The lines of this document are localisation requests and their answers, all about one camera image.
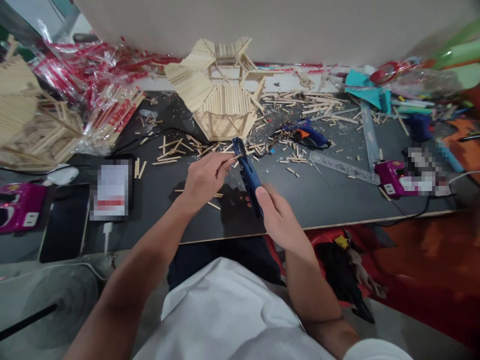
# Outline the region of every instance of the desk surface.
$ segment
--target desk surface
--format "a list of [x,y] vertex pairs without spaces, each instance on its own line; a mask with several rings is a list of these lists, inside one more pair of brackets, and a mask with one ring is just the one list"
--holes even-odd
[[[150,106],[147,101],[141,105],[142,109],[157,111],[158,119],[163,124],[154,130],[177,127],[204,139],[200,129],[195,124],[191,113],[183,102],[174,94],[156,94],[158,104]],[[301,107],[292,109],[292,120],[300,118]],[[352,117],[358,111],[346,116]],[[268,141],[267,138],[285,121],[284,111],[269,109],[265,118],[273,119],[268,125],[250,134],[250,142],[258,144]],[[130,121],[121,134],[118,146],[128,144],[138,137],[135,132],[141,128],[140,120]],[[336,145],[325,150],[325,154],[333,158],[350,163],[354,166],[368,169],[367,151],[364,135],[361,130],[356,131],[358,125],[338,122],[329,127],[329,123],[317,121],[315,127]],[[389,119],[386,123],[375,126],[377,142],[382,148],[383,157],[390,160],[402,160],[401,150],[411,145],[411,140],[405,135],[397,120]],[[167,142],[179,139],[182,136],[176,130],[166,132]],[[159,136],[132,151],[147,166],[141,180],[134,183],[134,207],[128,221],[113,225],[109,238],[109,249],[131,249],[140,237],[164,214],[179,193],[175,189],[183,189],[187,178],[188,166],[195,157],[185,155],[176,163],[152,166],[159,154],[158,147],[163,143],[163,136]],[[320,167],[323,177],[314,166],[309,164],[278,163],[280,157],[290,156],[291,150],[282,151],[285,145],[275,146],[275,153],[264,156],[259,162],[253,161],[260,180],[273,184],[278,192],[290,203],[298,221],[304,229],[331,227],[341,224],[369,223],[390,218],[414,215],[421,212],[427,198],[425,196],[404,197],[398,201],[387,201],[373,184],[350,179],[335,170]],[[89,156],[75,155],[71,164],[85,164]],[[286,170],[289,167],[296,171],[297,178]],[[76,182],[87,182],[87,170],[81,170]],[[2,173],[2,184],[14,181],[26,181],[24,177]],[[213,203],[221,207],[217,210],[211,206],[204,206],[187,226],[181,243],[217,240],[232,237],[243,237],[265,233],[263,222],[255,218],[253,211],[241,200],[244,187],[240,177],[240,167],[232,169],[220,190],[222,198],[215,198]],[[451,212],[455,209],[452,199],[437,198],[430,201],[428,214]],[[42,238],[42,231],[34,231],[23,237],[12,235],[0,236],[0,263],[11,263],[25,260],[35,260]],[[91,224],[88,240],[85,244],[86,254],[103,251],[104,235],[102,226]]]

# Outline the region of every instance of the blue pliers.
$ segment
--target blue pliers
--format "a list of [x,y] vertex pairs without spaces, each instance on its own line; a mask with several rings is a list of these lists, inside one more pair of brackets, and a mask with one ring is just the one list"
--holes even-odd
[[239,137],[234,137],[231,142],[233,143],[233,151],[235,155],[240,155],[238,162],[240,163],[240,175],[245,185],[245,190],[250,197],[251,207],[255,212],[257,219],[260,219],[264,216],[264,212],[260,207],[260,204],[255,196],[255,190],[262,186],[260,178],[255,171],[254,165],[247,156],[247,151],[245,150],[244,142]]

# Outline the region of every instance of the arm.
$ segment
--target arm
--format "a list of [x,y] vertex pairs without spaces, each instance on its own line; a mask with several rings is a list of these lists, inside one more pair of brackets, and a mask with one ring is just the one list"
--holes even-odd
[[322,276],[309,239],[285,198],[273,186],[256,189],[265,228],[285,249],[286,284],[295,311],[306,332],[337,359],[360,340],[342,319],[342,310],[332,288]]
[[130,359],[148,297],[165,277],[192,217],[222,187],[231,158],[215,152],[190,165],[184,192],[113,272],[64,359]]

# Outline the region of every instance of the wooden pavilion model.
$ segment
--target wooden pavilion model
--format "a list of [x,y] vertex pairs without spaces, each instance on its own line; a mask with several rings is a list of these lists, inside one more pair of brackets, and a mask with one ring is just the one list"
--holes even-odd
[[[257,110],[264,113],[260,96],[265,76],[273,73],[258,69],[245,54],[250,41],[251,38],[242,37],[234,44],[225,45],[200,39],[181,63],[164,68],[168,80],[209,141],[245,138],[257,120]],[[239,77],[224,76],[219,64],[239,67]],[[212,77],[212,67],[221,77]],[[223,83],[215,85],[212,80],[223,80]],[[258,82],[253,94],[244,88],[246,80]]]
[[0,165],[48,171],[72,156],[83,122],[66,102],[45,93],[25,61],[12,54],[0,63]]

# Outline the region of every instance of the clear plastic ruler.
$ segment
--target clear plastic ruler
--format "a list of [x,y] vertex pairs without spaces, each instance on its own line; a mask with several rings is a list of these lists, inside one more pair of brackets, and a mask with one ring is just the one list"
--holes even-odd
[[353,176],[356,179],[366,181],[367,183],[380,185],[380,178],[376,173],[368,172],[359,167],[347,164],[346,162],[323,155],[319,150],[310,152],[310,160],[327,168]]
[[380,159],[380,149],[375,137],[374,122],[372,120],[372,110],[365,100],[360,100],[361,119],[363,122],[363,135],[365,136],[366,154],[368,156],[368,167],[373,174],[375,164]]

